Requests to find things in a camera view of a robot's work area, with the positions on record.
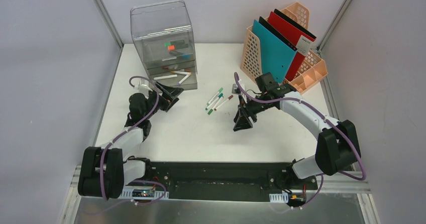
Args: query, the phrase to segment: white table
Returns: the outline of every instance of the white table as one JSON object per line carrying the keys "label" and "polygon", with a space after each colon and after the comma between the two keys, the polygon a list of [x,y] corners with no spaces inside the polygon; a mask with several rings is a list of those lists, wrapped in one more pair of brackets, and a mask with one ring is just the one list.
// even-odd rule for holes
{"label": "white table", "polygon": [[[238,98],[210,116],[206,102],[221,87],[231,95],[236,71],[246,89],[258,91],[241,70],[242,44],[196,44],[198,89],[184,91],[168,112],[150,118],[150,135],[136,156],[152,161],[289,162],[315,153],[316,140],[290,115],[269,109],[257,115],[249,130],[233,131]],[[134,75],[146,76],[133,44],[125,44],[100,126],[96,146],[119,134],[129,112],[128,99],[135,90],[129,86]],[[310,103],[328,114],[320,84],[303,94]]]}

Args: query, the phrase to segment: teal folder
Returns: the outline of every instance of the teal folder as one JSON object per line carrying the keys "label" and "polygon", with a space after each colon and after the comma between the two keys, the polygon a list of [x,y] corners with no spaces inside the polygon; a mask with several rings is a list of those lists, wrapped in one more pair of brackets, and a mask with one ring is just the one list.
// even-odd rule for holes
{"label": "teal folder", "polygon": [[253,22],[252,32],[260,41],[262,74],[270,72],[277,82],[283,82],[296,56],[296,47],[262,17]]}

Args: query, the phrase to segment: wall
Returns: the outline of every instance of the wall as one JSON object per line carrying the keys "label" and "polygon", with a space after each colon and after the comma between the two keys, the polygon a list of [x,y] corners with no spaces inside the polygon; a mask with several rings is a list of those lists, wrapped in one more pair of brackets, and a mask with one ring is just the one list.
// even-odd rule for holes
{"label": "wall", "polygon": [[[134,6],[170,0],[103,0],[114,25],[125,43],[132,43],[130,9]],[[309,29],[318,43],[343,0],[184,0],[199,43],[242,43],[246,28],[259,16],[267,17],[275,8],[295,1],[310,10]]]}
{"label": "wall", "polygon": [[0,223],[56,223],[119,49],[92,0],[0,6]]}
{"label": "wall", "polygon": [[382,223],[424,223],[426,0],[354,0],[325,47]]}

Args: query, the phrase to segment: red folder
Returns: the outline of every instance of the red folder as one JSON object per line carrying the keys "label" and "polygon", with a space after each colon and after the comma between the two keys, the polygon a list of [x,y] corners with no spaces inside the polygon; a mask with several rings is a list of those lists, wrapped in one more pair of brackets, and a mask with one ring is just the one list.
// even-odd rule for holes
{"label": "red folder", "polygon": [[316,36],[277,9],[269,15],[268,23],[297,48],[296,56],[285,76],[288,81],[291,81],[302,65]]}

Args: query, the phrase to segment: binder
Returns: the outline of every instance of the binder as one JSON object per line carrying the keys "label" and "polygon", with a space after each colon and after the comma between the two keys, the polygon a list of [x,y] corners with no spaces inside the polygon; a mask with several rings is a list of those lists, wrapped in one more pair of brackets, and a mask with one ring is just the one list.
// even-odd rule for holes
{"label": "binder", "polygon": [[288,81],[291,81],[302,65],[316,36],[277,9],[269,15],[268,23],[297,48],[296,56],[285,76]]}
{"label": "binder", "polygon": [[270,72],[277,82],[283,82],[296,55],[296,47],[262,17],[253,22],[252,32],[260,41],[262,73]]}

